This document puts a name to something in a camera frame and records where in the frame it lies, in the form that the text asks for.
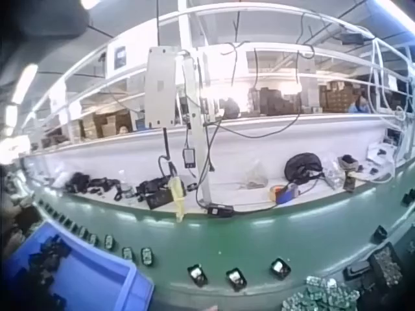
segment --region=power adapter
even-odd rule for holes
[[[340,34],[342,45],[364,45],[364,38],[362,34],[358,33],[342,33]]]
[[[209,205],[206,207],[206,210],[208,215],[221,218],[232,217],[235,214],[232,205],[209,203]]]

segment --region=black component tray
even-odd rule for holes
[[[390,257],[392,259],[392,262],[395,262],[399,268],[400,268],[400,273],[402,274],[402,278],[400,279],[399,283],[397,285],[393,285],[391,287],[389,287],[386,283],[386,279],[383,275],[383,271],[381,268],[380,263],[377,261],[377,259],[375,258],[376,254],[379,254],[380,252],[382,252],[384,249],[389,248],[390,249]],[[389,294],[391,291],[393,291],[394,293],[398,293],[402,290],[405,289],[405,271],[403,269],[403,265],[401,260],[399,259],[399,257],[396,255],[395,249],[392,245],[392,243],[388,242],[385,244],[385,246],[383,246],[382,248],[379,248],[377,250],[375,250],[368,259],[370,266],[372,267],[374,273],[375,273],[375,278],[377,280],[377,284],[379,286],[380,291],[383,294]]]

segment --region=white wall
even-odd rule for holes
[[[247,125],[232,126],[248,135],[261,135],[278,130],[282,126],[269,127],[255,124],[254,129]],[[384,124],[379,119],[372,121],[354,120],[341,122],[320,122],[295,125],[281,134],[262,139],[245,139],[232,133],[220,131],[213,143],[211,159],[215,172],[210,174],[212,184],[223,185],[240,182],[246,170],[255,160],[264,165],[269,178],[283,177],[285,163],[289,158],[302,152],[313,152],[321,159],[329,152],[336,156],[351,154],[364,159],[367,146],[382,138]],[[108,177],[120,179],[120,170],[126,172],[127,182],[138,185],[140,182],[160,176],[157,159],[165,154],[162,134],[140,136],[84,146],[70,146],[65,150],[45,155],[27,157],[27,166],[39,172],[54,171],[63,167],[90,174],[93,178]],[[182,159],[185,132],[169,135],[169,144],[174,164],[180,174],[188,175]]]

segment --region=black bag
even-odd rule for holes
[[[323,166],[317,155],[306,152],[297,154],[287,161],[284,169],[285,178],[297,185],[308,183],[323,176]]]

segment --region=white device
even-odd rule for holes
[[[174,127],[176,107],[177,47],[152,47],[145,75],[145,125],[147,128]]]

